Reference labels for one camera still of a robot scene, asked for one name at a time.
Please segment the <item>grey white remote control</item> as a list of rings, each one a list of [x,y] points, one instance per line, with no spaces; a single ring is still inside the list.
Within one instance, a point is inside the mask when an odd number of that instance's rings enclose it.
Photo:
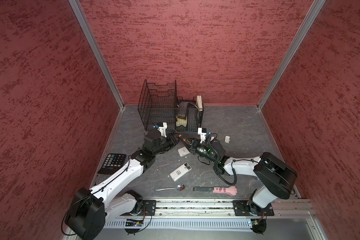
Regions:
[[[178,149],[178,153],[180,157],[185,157],[190,154],[189,150],[186,147]]]

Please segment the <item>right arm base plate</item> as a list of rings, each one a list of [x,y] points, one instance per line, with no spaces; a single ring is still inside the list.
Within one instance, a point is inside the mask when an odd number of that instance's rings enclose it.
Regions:
[[[248,201],[235,200],[232,203],[236,217],[273,217],[275,215],[271,204],[261,208],[254,203],[249,204]]]

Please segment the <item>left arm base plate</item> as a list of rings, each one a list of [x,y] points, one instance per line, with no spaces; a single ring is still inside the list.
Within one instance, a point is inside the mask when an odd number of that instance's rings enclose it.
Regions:
[[[122,216],[143,216],[148,214],[148,216],[154,216],[156,212],[156,200],[142,200],[138,202],[138,206],[129,213],[124,213]]]

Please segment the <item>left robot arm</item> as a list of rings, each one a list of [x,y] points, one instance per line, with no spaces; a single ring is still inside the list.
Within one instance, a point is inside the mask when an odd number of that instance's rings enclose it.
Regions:
[[[117,172],[91,189],[79,189],[66,211],[61,226],[67,226],[82,240],[93,240],[105,224],[125,213],[141,210],[142,196],[135,191],[117,195],[134,179],[140,177],[155,162],[156,156],[175,147],[181,134],[162,136],[159,130],[151,130],[144,137],[144,144],[135,151],[128,162]]]

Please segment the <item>white air conditioner remote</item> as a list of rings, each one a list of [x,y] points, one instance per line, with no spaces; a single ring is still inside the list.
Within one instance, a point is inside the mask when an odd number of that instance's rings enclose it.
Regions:
[[[191,169],[192,167],[189,165],[189,163],[185,162],[184,164],[176,168],[174,171],[172,171],[170,173],[170,177],[172,178],[173,181],[176,182],[185,174],[187,174]]]

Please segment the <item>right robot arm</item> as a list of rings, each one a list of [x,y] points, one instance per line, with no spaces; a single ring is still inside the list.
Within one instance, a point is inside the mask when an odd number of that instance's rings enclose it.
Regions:
[[[181,138],[193,155],[213,164],[215,174],[226,185],[236,186],[239,175],[257,177],[263,186],[255,190],[247,202],[247,211],[258,215],[276,199],[287,200],[295,193],[297,172],[275,155],[264,152],[254,158],[234,158],[226,154],[221,142],[208,135],[204,141]]]

